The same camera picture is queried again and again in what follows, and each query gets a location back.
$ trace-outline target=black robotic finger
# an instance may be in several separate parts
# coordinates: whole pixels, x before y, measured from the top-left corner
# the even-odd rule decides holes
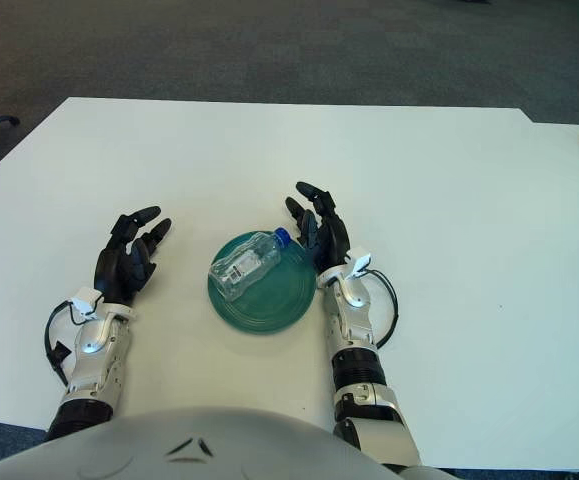
[[[147,223],[160,215],[160,212],[160,207],[147,207],[132,213],[131,217],[139,227],[144,227]]]
[[[324,192],[306,182],[296,183],[296,190],[313,203],[316,213],[321,217],[337,217],[335,212],[336,204],[329,192]]]
[[[118,248],[126,245],[136,238],[140,227],[145,226],[158,215],[160,215],[160,207],[147,207],[131,215],[120,215],[111,229],[111,238],[107,243],[107,248]]]
[[[153,255],[156,251],[156,247],[165,237],[169,229],[171,228],[171,219],[165,218],[163,221],[158,223],[150,232],[145,232],[140,236],[140,239],[144,242],[149,251],[149,255]]]
[[[335,212],[336,204],[331,194],[306,182],[296,183],[296,190],[313,203],[316,213],[322,219],[318,226],[311,210],[302,208],[291,197],[285,200],[300,229],[298,241],[311,255],[316,271],[321,273],[330,267],[344,264],[350,247],[349,236],[345,224]]]
[[[156,264],[151,263],[149,251],[142,239],[138,239],[131,245],[131,280],[135,290],[141,290],[156,269]]]
[[[316,216],[311,210],[302,208],[302,206],[291,197],[285,199],[285,205],[289,213],[291,213],[291,216],[296,220],[296,224],[300,230],[298,242],[305,250],[310,252],[315,248],[317,243],[316,233],[318,231],[318,222]]]
[[[300,226],[305,209],[291,197],[285,198],[285,205],[287,206],[289,213],[291,213],[291,216],[298,222],[298,226]]]

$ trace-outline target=gray carpet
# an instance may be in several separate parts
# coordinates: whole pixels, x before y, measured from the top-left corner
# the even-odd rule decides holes
[[[0,114],[22,120],[0,125],[0,160],[69,96],[520,107],[579,123],[579,0],[0,0]],[[41,436],[0,425],[0,458]]]

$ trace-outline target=black cable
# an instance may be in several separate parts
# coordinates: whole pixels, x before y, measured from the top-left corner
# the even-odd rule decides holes
[[[56,352],[54,351],[53,348],[51,348],[51,342],[49,341],[49,327],[51,327],[54,317],[58,315],[60,312],[62,312],[65,308],[67,308],[67,306],[71,310],[71,302],[69,300],[65,300],[56,308],[54,308],[53,312],[51,312],[51,315],[49,315],[49,320],[47,321],[47,325],[45,326],[45,354],[47,355],[47,359],[51,364],[51,368],[53,368],[54,371],[58,374],[58,377],[60,377],[60,380],[65,385],[65,387],[68,384],[67,377],[65,376],[65,372],[63,372],[62,368],[60,367],[60,362],[58,361]]]
[[[87,323],[89,321],[89,319],[87,319],[87,318],[85,318],[82,322],[76,322],[74,320],[74,318],[73,318],[73,303],[71,303],[71,302],[69,302],[69,317],[71,317],[71,323],[73,323],[76,327],[79,327],[80,325],[84,325],[85,323]]]
[[[391,303],[393,304],[393,319],[391,320],[391,325],[389,326],[389,330],[387,331],[386,335],[382,337],[376,343],[377,348],[382,348],[385,343],[389,341],[391,336],[393,335],[394,330],[396,329],[396,323],[398,323],[398,296],[396,295],[396,290],[393,288],[393,285],[387,278],[387,276],[382,273],[380,270],[370,270],[368,268],[365,269],[365,275],[370,274],[380,280],[380,283],[384,285],[384,287],[389,292],[389,297],[391,298]]]

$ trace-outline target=silver robotic forearm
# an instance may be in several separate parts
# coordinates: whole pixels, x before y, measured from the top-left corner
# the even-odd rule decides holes
[[[360,277],[371,255],[347,253],[347,263],[318,277],[325,292],[327,347],[336,388],[334,433],[377,462],[407,467],[420,458],[396,396],[386,383],[369,321],[369,292]]]
[[[47,439],[110,420],[118,406],[133,310],[104,303],[101,292],[82,288],[71,299],[83,318],[75,339],[76,364]]]

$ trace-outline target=bottle label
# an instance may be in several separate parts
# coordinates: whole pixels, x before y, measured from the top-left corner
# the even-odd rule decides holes
[[[247,250],[229,267],[229,280],[232,283],[237,283],[243,277],[256,270],[261,264],[260,257],[253,251]]]

